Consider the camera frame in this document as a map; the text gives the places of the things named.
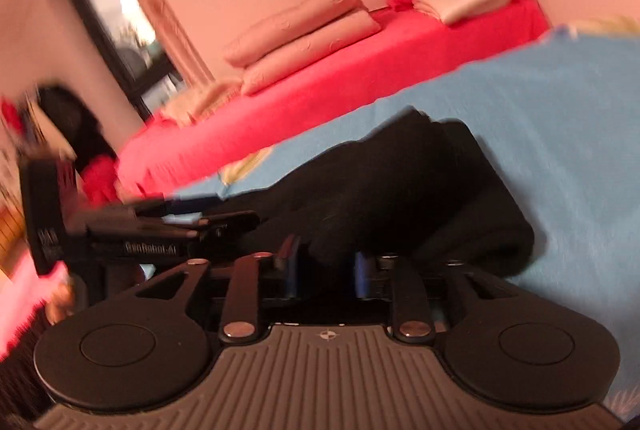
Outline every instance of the pink pillow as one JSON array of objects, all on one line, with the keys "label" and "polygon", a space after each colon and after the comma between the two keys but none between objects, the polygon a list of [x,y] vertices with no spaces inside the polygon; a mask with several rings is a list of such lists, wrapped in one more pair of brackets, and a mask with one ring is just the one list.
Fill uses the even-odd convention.
[{"label": "pink pillow", "polygon": [[250,95],[313,64],[338,49],[380,31],[365,10],[356,10],[334,22],[270,52],[244,72],[241,93]]},{"label": "pink pillow", "polygon": [[251,26],[223,49],[222,56],[234,67],[247,67],[268,52],[361,6],[360,0],[305,0]]}]

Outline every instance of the window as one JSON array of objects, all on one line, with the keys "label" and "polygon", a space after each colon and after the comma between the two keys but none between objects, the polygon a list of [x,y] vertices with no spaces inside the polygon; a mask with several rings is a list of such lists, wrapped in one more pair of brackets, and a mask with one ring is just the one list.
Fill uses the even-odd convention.
[{"label": "window", "polygon": [[72,0],[129,102],[147,119],[185,87],[138,0]]}]

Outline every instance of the curtain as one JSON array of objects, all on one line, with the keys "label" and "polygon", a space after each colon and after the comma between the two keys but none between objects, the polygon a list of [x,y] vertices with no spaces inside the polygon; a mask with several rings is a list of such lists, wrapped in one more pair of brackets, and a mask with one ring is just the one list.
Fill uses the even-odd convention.
[{"label": "curtain", "polygon": [[138,3],[182,78],[192,85],[214,81],[211,71],[193,47],[166,0],[138,0]]}]

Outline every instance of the ribbed gray surface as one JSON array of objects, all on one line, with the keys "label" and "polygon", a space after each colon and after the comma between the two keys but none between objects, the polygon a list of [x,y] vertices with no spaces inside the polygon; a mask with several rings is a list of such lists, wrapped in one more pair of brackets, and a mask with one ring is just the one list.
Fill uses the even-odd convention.
[{"label": "ribbed gray surface", "polygon": [[[337,334],[327,340],[323,331]],[[207,379],[164,408],[98,416],[64,406],[42,430],[614,430],[605,409],[521,415],[460,389],[428,347],[382,327],[275,326],[263,342],[222,352]]]}]

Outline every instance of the light blue blanket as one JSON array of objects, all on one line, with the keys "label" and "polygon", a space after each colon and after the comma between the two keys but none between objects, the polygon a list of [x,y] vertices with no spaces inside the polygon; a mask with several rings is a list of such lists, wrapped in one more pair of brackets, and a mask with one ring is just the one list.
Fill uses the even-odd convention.
[{"label": "light blue blanket", "polygon": [[478,137],[536,230],[514,282],[613,333],[622,365],[607,403],[640,412],[640,41],[558,37],[466,65],[280,144],[230,190],[210,179],[181,195],[266,187],[407,105]]}]

